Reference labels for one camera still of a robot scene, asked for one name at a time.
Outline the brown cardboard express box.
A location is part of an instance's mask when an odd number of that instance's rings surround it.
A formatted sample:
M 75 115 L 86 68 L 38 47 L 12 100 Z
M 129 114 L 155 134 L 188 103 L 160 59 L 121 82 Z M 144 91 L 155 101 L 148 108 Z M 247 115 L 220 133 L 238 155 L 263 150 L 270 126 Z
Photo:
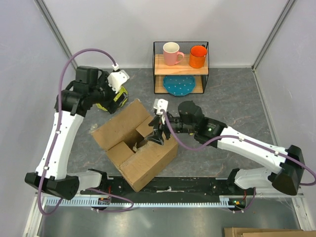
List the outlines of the brown cardboard express box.
M 159 145 L 145 138 L 153 132 L 153 117 L 139 99 L 96 129 L 92 136 L 136 192 L 141 191 L 176 157 L 174 138 Z

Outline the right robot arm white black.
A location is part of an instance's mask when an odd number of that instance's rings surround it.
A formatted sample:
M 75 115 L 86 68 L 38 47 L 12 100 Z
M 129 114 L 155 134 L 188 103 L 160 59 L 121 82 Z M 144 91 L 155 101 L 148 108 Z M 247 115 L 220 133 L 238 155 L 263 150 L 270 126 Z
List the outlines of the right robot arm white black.
M 274 146 L 246 136 L 223 122 L 206 117 L 193 101 L 180 103 L 177 117 L 170 114 L 167 107 L 168 101 L 164 99 L 154 101 L 156 116 L 149 123 L 153 132 L 147 136 L 148 141 L 163 145 L 177 133 L 187 133 L 201 144 L 201 148 L 212 146 L 260 164 L 261 168 L 235 168 L 230 172 L 226 188 L 231 194 L 270 187 L 286 195 L 298 194 L 304 172 L 304 159 L 299 147 Z

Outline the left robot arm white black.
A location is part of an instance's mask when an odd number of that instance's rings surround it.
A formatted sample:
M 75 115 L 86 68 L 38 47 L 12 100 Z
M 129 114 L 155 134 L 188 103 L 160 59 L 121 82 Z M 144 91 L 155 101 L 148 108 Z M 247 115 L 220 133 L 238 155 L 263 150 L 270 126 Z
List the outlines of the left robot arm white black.
M 68 173 L 68 159 L 87 111 L 99 104 L 110 114 L 115 113 L 127 99 L 127 93 L 120 92 L 128 79 L 124 70 L 108 73 L 95 67 L 77 67 L 75 80 L 56 98 L 53 128 L 44 155 L 35 172 L 26 174 L 25 183 L 66 200 L 88 188 L 97 194 L 108 190 L 108 181 L 102 178 L 101 171 Z

